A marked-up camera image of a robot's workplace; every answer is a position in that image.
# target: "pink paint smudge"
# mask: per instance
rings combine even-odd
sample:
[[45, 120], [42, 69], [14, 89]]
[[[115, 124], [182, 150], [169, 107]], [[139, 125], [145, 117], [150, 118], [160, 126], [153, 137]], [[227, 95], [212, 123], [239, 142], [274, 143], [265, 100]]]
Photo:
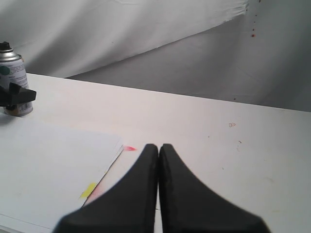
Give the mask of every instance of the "pink paint smudge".
[[134, 147], [129, 147], [129, 146], [124, 146], [124, 147], [123, 147], [123, 150], [124, 150], [124, 151], [135, 151], [136, 148], [134, 148]]

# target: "white backdrop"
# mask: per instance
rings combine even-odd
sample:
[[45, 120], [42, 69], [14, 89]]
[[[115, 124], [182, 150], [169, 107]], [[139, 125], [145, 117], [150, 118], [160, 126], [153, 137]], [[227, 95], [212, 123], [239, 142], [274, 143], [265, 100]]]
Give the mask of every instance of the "white backdrop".
[[28, 71], [68, 77], [245, 13], [247, 0], [0, 0], [0, 40]]
[[310, 9], [250, 0], [225, 24], [72, 78], [311, 112]]

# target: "yellow sticky note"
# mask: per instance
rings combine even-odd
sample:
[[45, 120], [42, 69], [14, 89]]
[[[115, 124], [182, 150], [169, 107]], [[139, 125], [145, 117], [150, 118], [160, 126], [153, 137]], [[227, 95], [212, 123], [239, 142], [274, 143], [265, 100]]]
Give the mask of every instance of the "yellow sticky note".
[[93, 192], [96, 185], [96, 183], [90, 183], [87, 189], [82, 193], [80, 198], [88, 198], [88, 196]]

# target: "can label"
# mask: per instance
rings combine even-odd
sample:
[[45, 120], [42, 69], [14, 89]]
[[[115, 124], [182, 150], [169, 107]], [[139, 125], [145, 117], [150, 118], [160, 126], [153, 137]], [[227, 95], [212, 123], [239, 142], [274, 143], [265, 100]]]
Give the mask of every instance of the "can label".
[[[9, 89], [10, 83], [15, 83], [28, 89], [27, 74], [22, 59], [12, 62], [0, 62], [0, 85]], [[15, 110], [4, 111], [13, 116], [23, 116], [33, 110], [32, 103], [18, 104]]]

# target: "spray can nozzle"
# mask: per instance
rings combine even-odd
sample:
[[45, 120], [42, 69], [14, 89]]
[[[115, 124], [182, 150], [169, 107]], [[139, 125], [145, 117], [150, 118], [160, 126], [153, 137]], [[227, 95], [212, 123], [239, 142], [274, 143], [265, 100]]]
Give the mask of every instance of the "spray can nozzle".
[[12, 50], [8, 42], [4, 41], [0, 43], [0, 51], [8, 51], [8, 50]]

